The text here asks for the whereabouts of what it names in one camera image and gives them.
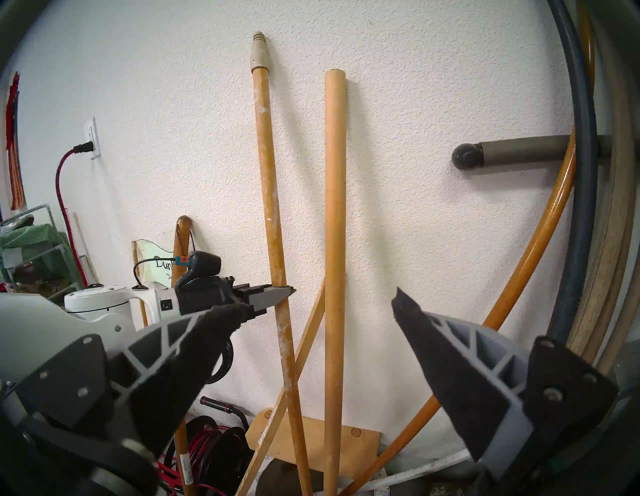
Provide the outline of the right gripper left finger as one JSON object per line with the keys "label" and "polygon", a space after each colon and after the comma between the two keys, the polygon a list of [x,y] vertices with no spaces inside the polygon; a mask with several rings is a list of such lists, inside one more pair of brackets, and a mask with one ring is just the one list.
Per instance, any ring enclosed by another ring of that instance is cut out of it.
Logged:
{"label": "right gripper left finger", "polygon": [[207,383],[250,306],[230,303],[155,323],[107,345],[97,321],[64,316],[65,347],[15,387],[15,425],[59,451],[158,455]]}

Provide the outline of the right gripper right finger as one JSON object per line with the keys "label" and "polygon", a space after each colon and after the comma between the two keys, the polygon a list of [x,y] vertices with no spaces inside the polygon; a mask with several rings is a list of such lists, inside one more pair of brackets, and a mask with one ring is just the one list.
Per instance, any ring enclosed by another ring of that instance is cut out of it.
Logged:
{"label": "right gripper right finger", "polygon": [[496,331],[427,312],[399,287],[395,321],[434,397],[489,481],[529,481],[593,431],[620,389],[564,344],[530,349]]}

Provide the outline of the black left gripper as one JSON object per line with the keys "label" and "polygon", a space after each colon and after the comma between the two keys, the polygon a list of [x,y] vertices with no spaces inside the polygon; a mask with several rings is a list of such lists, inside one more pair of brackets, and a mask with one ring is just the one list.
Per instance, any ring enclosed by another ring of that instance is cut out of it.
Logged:
{"label": "black left gripper", "polygon": [[212,307],[227,305],[235,299],[247,302],[243,292],[248,289],[248,304],[253,310],[250,319],[267,313],[270,307],[276,307],[296,292],[290,285],[273,287],[272,285],[250,286],[249,283],[235,285],[235,279],[229,277],[207,276],[187,280],[181,277],[176,284],[176,296],[182,316]]}

